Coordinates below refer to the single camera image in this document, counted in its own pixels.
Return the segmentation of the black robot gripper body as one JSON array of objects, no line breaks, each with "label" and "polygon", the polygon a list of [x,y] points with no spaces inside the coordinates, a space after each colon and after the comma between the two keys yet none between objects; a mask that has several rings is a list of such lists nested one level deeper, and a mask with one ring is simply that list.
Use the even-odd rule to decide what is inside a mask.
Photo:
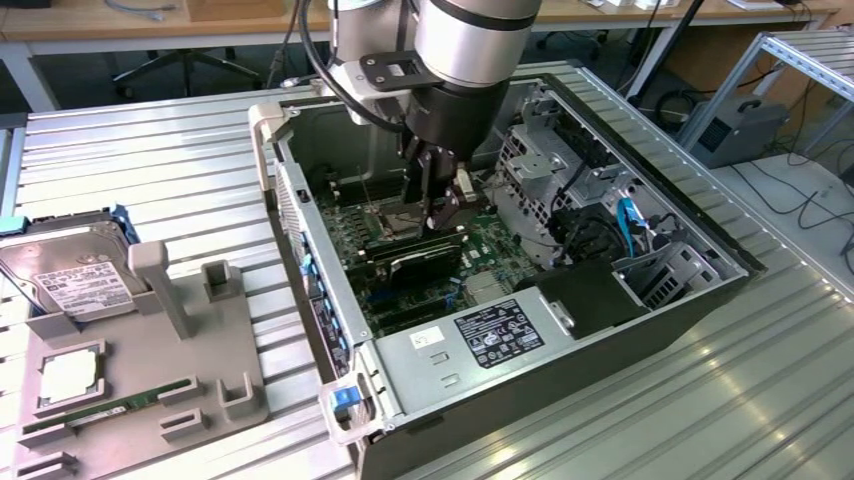
[{"label": "black robot gripper body", "polygon": [[430,147],[469,161],[489,136],[510,81],[485,88],[450,82],[413,90],[406,113],[403,157],[417,158]]}]

